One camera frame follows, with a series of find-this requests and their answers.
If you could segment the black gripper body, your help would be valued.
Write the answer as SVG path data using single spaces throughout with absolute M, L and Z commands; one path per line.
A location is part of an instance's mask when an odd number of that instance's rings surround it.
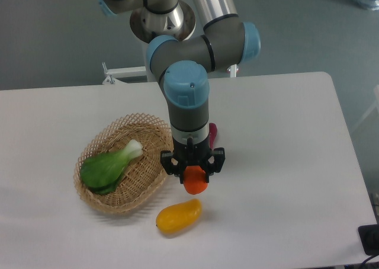
M 190 144 L 181 143 L 173 139 L 173 157 L 180 164 L 201 165 L 211 157 L 210 138 L 207 137 L 200 143 L 190 141 Z

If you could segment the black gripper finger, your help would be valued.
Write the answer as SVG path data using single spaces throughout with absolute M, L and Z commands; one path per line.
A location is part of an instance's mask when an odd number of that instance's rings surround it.
M 185 164 L 174 158 L 174 153 L 169 150 L 160 152 L 160 163 L 168 175 L 179 178 L 180 184 L 184 183 Z
M 203 159 L 203 171 L 205 172 L 205 182 L 209 183 L 210 176 L 219 173 L 225 162 L 225 149 L 209 149 Z

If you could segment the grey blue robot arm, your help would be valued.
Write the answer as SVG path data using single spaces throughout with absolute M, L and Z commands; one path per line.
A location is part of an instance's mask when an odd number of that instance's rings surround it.
M 221 171 L 225 151 L 210 145 L 208 74 L 251 60 L 261 49 L 254 24 L 240 20 L 233 0 L 97 0 L 104 14 L 131 12 L 130 28 L 146 44 L 145 67 L 166 99 L 173 150 L 160 162 L 185 182 L 198 166 L 203 177 Z

